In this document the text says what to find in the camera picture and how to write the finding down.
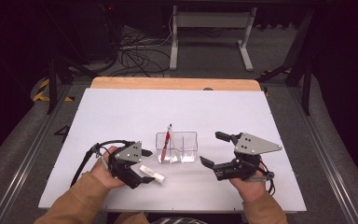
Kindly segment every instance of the gray floor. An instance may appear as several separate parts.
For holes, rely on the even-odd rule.
[[[236,40],[241,38],[241,34],[241,30],[226,30],[219,38],[210,38],[195,32],[183,33],[179,40],[178,67],[175,71],[166,71],[164,76],[254,79],[260,76],[261,71],[274,69],[282,64],[296,30],[292,27],[268,28],[265,31],[254,29],[247,48],[255,68],[251,73],[245,71],[236,47]],[[157,49],[170,53],[169,43]],[[161,66],[168,66],[169,60],[166,57],[157,53],[148,56]],[[107,76],[119,68],[120,65],[115,64],[102,75]],[[289,214],[289,222],[358,223],[358,217],[351,221],[343,209],[345,206],[340,202],[339,194],[332,188],[335,182],[326,174],[328,170],[318,153],[318,147],[322,145],[333,167],[337,168],[351,199],[350,203],[358,214],[358,170],[328,116],[317,80],[312,80],[311,116],[306,117],[298,108],[301,85],[297,88],[286,88],[282,82],[285,77],[286,75],[279,75],[262,86],[268,88],[268,103],[290,162],[298,174],[297,181],[308,208],[307,212]],[[91,79],[88,77],[76,77],[67,93],[67,96],[75,96],[75,100],[63,102],[59,106],[45,138],[35,141],[40,136],[39,130],[48,119],[48,103],[35,102],[34,107],[1,146],[0,202],[12,179],[17,177],[17,171],[24,166],[21,164],[24,158],[30,156],[30,151],[31,154],[34,152],[37,158],[34,163],[28,164],[28,167],[32,167],[29,173],[19,174],[24,182],[19,184],[17,191],[10,192],[12,194],[6,197],[11,198],[12,203],[6,209],[2,209],[6,203],[0,206],[0,223],[32,223],[46,212],[38,209],[37,205],[62,146],[62,136],[54,133],[65,125],[71,125],[82,94],[90,83]],[[311,133],[310,123],[316,133]],[[315,143],[315,135],[321,141],[319,146]],[[40,148],[36,150],[35,145],[38,143]],[[106,214],[101,213],[94,223],[105,223],[105,219]]]

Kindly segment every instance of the silver bracket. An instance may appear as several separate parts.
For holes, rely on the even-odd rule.
[[[251,135],[243,133],[234,150],[247,155],[259,155],[262,153],[281,150],[282,146]]]
[[[142,160],[142,143],[136,142],[135,144],[124,148],[124,150],[116,154],[115,157],[122,161],[140,162]]]

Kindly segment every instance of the pen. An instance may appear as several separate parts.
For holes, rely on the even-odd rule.
[[[167,131],[167,134],[165,135],[164,148],[162,149],[162,152],[161,152],[161,162],[164,162],[165,155],[167,154],[167,145],[168,145],[168,142],[170,141],[170,128],[171,127],[172,127],[172,124],[170,124],[170,126],[168,126],[168,131]]]

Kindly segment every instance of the table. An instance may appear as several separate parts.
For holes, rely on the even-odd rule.
[[[211,88],[214,91],[202,91]],[[77,167],[95,143],[113,139],[142,141],[155,152],[157,132],[198,133],[198,156],[216,163],[234,158],[233,146],[214,138],[214,132],[247,132],[283,146],[268,102],[256,81],[239,79],[97,77],[84,93],[62,151],[41,197],[39,207],[50,208],[69,189]],[[306,211],[301,192],[284,150],[262,155],[276,174],[274,198],[286,212]],[[92,167],[90,160],[83,171]],[[227,180],[194,163],[160,164],[156,156],[143,164],[167,176],[137,189],[111,190],[104,211],[166,213],[241,213],[241,198]]]

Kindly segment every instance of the human hand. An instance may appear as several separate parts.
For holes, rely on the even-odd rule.
[[[117,147],[110,147],[107,150],[109,151],[109,153],[112,154],[116,149]],[[106,161],[106,163],[109,158],[109,153],[105,151],[103,154],[103,159]],[[112,177],[110,171],[106,170],[106,168],[104,167],[101,158],[98,158],[90,172],[95,177],[97,177],[101,181],[101,183],[103,183],[108,189],[121,188],[126,185],[123,181]]]
[[[264,170],[263,164],[260,162],[259,167]],[[253,177],[263,177],[260,171],[256,171]],[[229,179],[229,182],[238,190],[241,198],[245,203],[250,203],[266,192],[266,182],[263,181],[252,181],[252,180],[241,180],[239,178]]]

